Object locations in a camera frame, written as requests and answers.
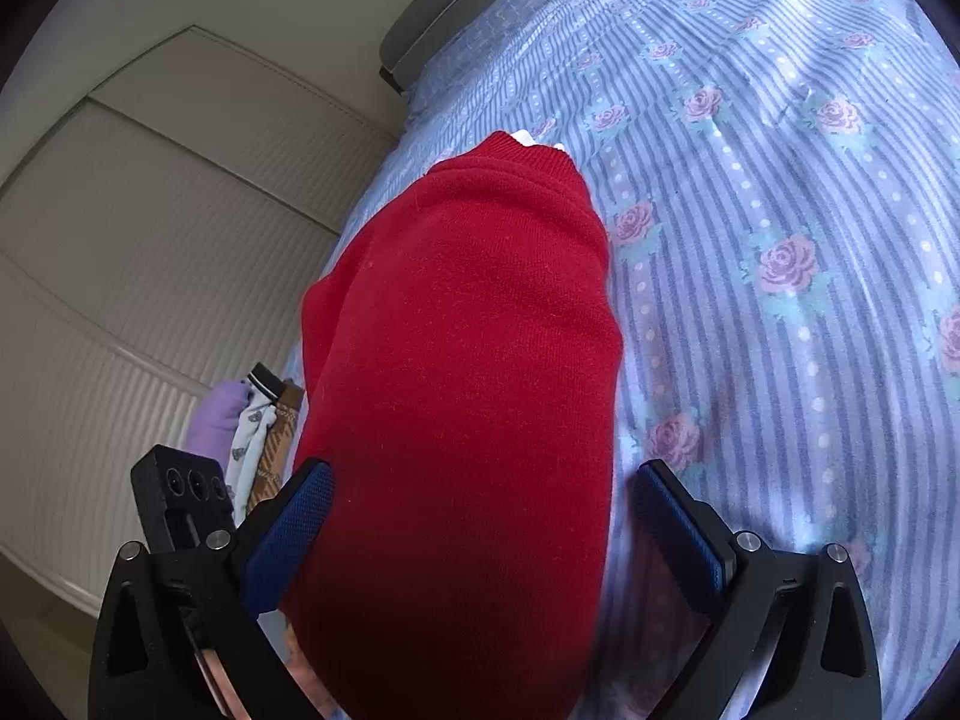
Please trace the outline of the folded white patterned garment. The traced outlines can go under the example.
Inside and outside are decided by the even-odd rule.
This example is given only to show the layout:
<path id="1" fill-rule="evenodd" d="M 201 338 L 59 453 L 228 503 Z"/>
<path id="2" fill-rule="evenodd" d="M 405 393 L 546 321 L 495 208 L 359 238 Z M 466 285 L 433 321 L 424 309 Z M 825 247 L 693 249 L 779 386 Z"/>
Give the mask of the folded white patterned garment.
<path id="1" fill-rule="evenodd" d="M 265 364 L 257 362 L 245 378 L 249 400 L 239 413 L 238 427 L 231 440 L 224 483 L 233 505 L 233 523 L 236 527 L 245 519 L 257 466 L 270 427 L 277 419 L 277 405 L 285 392 L 285 383 Z"/>

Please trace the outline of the folded purple garment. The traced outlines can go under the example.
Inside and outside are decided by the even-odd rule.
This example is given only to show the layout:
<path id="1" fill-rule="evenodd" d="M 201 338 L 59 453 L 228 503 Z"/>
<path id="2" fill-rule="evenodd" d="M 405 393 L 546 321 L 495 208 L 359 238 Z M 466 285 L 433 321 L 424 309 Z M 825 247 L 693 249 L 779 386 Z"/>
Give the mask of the folded purple garment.
<path id="1" fill-rule="evenodd" d="M 245 380 L 225 380 L 215 385 L 192 411 L 182 448 L 226 468 L 239 417 L 250 399 L 251 387 Z"/>

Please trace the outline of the beige louvered wardrobe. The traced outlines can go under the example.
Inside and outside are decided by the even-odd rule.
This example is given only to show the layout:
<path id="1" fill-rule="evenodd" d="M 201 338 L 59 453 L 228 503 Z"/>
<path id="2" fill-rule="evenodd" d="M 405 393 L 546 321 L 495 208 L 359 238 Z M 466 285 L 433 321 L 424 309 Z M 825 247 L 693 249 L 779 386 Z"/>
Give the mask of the beige louvered wardrobe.
<path id="1" fill-rule="evenodd" d="M 53 124 L 2 185 L 2 550 L 99 608 L 130 466 L 206 392 L 280 369 L 394 138 L 197 28 Z"/>

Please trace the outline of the folded brown checked garment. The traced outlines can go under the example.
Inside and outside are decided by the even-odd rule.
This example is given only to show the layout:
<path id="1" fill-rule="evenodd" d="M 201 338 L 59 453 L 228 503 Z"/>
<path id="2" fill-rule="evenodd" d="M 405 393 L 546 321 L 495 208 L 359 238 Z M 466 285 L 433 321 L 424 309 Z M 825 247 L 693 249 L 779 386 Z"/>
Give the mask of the folded brown checked garment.
<path id="1" fill-rule="evenodd" d="M 288 478 L 288 460 L 295 447 L 304 392 L 291 379 L 286 379 L 283 385 L 283 394 L 275 405 L 275 421 L 268 427 L 251 492 L 245 503 L 248 514 L 264 500 L 275 497 Z"/>

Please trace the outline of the blue floral bed sheet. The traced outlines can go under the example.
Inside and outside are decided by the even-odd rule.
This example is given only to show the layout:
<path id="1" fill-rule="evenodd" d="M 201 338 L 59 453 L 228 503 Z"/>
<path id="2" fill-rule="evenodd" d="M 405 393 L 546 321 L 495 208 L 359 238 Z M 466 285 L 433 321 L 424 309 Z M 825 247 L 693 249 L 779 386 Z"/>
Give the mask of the blue floral bed sheet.
<path id="1" fill-rule="evenodd" d="M 622 335 L 596 640 L 565 718 L 647 717 L 703 631 L 635 512 L 649 460 L 777 550 L 843 544 L 882 715 L 908 717 L 958 647 L 958 68 L 923 10 L 498 0 L 415 83 L 324 277 L 496 132 L 583 177 Z"/>

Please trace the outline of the red sweatshirt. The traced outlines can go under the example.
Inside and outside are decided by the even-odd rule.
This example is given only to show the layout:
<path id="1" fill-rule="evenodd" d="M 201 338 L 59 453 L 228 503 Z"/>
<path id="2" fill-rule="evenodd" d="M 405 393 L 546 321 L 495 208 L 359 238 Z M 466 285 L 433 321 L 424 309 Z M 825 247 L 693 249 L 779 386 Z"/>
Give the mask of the red sweatshirt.
<path id="1" fill-rule="evenodd" d="M 622 335 L 571 158 L 496 132 L 302 303 L 332 510 L 283 601 L 353 718 L 565 718 L 596 640 Z"/>

